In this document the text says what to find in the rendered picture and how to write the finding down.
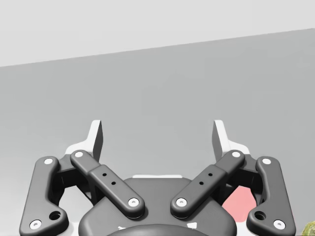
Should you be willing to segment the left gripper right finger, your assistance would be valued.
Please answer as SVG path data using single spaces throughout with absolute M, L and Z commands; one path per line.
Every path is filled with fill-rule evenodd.
M 213 193 L 224 202 L 230 185 L 250 189 L 255 200 L 246 217 L 248 231 L 257 236 L 295 236 L 296 225 L 285 180 L 278 159 L 261 156 L 254 159 L 249 149 L 229 140 L 222 120 L 215 120 L 212 131 L 215 164 L 206 167 L 170 202 L 170 212 L 178 219 L 190 217 Z

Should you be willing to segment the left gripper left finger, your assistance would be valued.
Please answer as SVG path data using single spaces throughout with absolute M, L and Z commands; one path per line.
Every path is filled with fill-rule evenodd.
M 20 236 L 58 236 L 69 226 L 59 206 L 66 188 L 77 186 L 96 205 L 107 198 L 124 216 L 137 219 L 145 202 L 108 166 L 99 162 L 103 145 L 100 120 L 91 123 L 86 140 L 70 145 L 63 156 L 45 156 L 34 165 L 19 227 Z

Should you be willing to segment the pink cube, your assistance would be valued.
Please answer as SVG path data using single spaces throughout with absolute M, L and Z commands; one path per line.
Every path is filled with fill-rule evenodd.
M 249 212 L 256 207 L 256 201 L 249 188 L 238 186 L 224 201 L 222 207 L 236 223 L 242 223 L 247 220 Z

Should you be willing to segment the green and blue rectangular can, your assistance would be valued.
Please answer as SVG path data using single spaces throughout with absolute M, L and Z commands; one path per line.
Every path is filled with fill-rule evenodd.
M 315 236 L 315 221 L 309 222 L 305 225 L 302 236 Z

